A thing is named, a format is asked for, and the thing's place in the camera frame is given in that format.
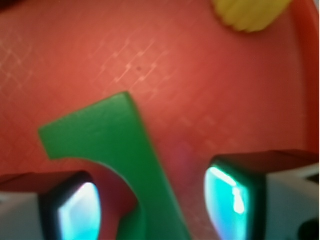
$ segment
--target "green toy block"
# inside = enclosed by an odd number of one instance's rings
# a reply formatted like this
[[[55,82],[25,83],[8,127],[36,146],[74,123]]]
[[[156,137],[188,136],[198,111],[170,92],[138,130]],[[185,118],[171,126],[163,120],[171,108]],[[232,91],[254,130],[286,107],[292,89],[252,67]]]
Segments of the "green toy block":
[[[119,93],[39,130],[50,159],[80,158],[112,169],[138,199],[117,239],[191,239],[179,204],[129,93]]]

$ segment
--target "yellow object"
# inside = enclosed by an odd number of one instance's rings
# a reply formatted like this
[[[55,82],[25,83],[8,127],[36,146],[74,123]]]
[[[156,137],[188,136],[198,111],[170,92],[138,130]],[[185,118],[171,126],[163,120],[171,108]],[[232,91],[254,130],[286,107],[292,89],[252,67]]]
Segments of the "yellow object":
[[[292,0],[212,0],[216,14],[236,31],[258,32],[288,7]]]

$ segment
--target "red plastic tray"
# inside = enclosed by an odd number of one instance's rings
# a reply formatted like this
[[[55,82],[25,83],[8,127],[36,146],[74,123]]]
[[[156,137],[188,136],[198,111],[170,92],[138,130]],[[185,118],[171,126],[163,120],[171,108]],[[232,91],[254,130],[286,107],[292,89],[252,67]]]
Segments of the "red plastic tray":
[[[101,239],[135,204],[111,171],[50,162],[40,126],[121,91],[136,100],[194,239],[216,238],[203,178],[216,154],[319,152],[319,14],[293,0],[265,31],[223,26],[209,0],[25,0],[0,12],[1,174],[86,169]]]

